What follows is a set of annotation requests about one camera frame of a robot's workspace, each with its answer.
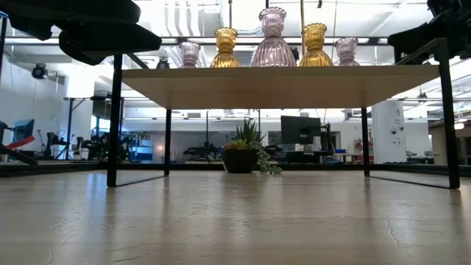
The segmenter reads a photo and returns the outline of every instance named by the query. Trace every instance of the ribbed glass vase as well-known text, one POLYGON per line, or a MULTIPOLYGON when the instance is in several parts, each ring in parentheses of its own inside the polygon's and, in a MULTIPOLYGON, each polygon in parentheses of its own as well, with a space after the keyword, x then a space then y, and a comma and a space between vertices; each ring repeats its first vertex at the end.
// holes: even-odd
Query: ribbed glass vase
POLYGON ((360 66, 360 64, 355 61, 357 44, 357 38, 342 38, 335 42, 334 46, 337 49, 337 55, 340 59, 339 66, 360 66))
POLYGON ((201 47, 194 42, 183 42, 179 45, 182 53, 183 65, 180 68, 196 68, 201 47))
POLYGON ((304 27, 304 44, 308 52, 301 59, 300 66, 333 66, 329 55, 322 51, 327 27, 321 23, 304 27))
POLYGON ((262 22, 265 39, 260 43, 252 61, 252 67, 296 66, 296 60, 288 44, 281 37, 286 11, 269 7, 258 16, 262 22))
POLYGON ((227 68, 241 67, 241 64, 234 56, 234 47, 236 47, 237 30, 231 28, 220 28, 214 32, 216 36, 216 46, 218 54, 214 57, 210 67, 227 68))

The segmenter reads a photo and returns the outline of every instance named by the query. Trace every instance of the white column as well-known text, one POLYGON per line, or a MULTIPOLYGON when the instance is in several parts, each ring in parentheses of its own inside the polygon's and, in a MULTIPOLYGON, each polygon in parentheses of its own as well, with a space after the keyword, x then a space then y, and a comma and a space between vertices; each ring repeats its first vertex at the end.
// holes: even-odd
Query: white column
POLYGON ((406 162, 403 103, 378 103, 373 106, 372 114, 375 163, 406 162))
MULTIPOLYGON (((65 78, 66 97, 91 97, 93 96, 94 90, 95 74, 92 70, 77 70, 74 74, 65 78)), ((74 101, 74 106, 79 103, 80 100, 76 99, 74 101)), ((63 122, 61 126, 62 130, 65 131, 65 137, 67 137, 68 107, 69 102, 66 101, 63 107, 63 122)), ((81 136, 85 140, 90 139, 92 110, 93 103, 91 101, 84 101, 72 113, 71 134, 74 135, 74 138, 71 138, 72 144, 77 142, 77 136, 81 136)))

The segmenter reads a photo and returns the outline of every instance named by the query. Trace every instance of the shelf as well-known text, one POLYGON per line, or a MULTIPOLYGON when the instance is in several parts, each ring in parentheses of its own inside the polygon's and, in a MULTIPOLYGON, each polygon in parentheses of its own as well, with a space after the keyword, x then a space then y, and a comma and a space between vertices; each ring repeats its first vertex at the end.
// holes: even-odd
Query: shelf
POLYGON ((193 68, 123 71, 166 109, 369 107, 439 76, 438 66, 193 68))

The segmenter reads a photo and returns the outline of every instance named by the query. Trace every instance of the yellow glass vase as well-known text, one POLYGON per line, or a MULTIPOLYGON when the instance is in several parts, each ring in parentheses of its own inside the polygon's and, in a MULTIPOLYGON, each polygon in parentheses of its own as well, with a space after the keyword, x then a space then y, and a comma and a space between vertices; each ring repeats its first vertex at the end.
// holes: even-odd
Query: yellow glass vase
POLYGON ((321 23, 304 27, 302 34, 308 52, 302 57, 300 66, 333 66, 329 55, 322 51, 326 31, 327 26, 321 23))
POLYGON ((231 28, 220 28, 214 32, 216 36, 216 46, 219 53, 214 57, 211 68, 241 67, 241 64, 234 56, 236 47, 237 30, 231 28))

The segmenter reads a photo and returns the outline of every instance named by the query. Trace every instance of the computer monitor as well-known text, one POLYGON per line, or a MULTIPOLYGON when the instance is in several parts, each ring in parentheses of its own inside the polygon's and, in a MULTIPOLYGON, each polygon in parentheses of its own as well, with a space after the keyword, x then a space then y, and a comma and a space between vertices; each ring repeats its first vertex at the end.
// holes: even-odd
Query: computer monitor
POLYGON ((316 136, 321 136, 321 119, 281 116, 282 144, 312 144, 316 136))
POLYGON ((13 128, 13 142, 22 141, 32 136, 33 127, 35 126, 35 120, 23 120, 15 121, 15 127, 13 128))

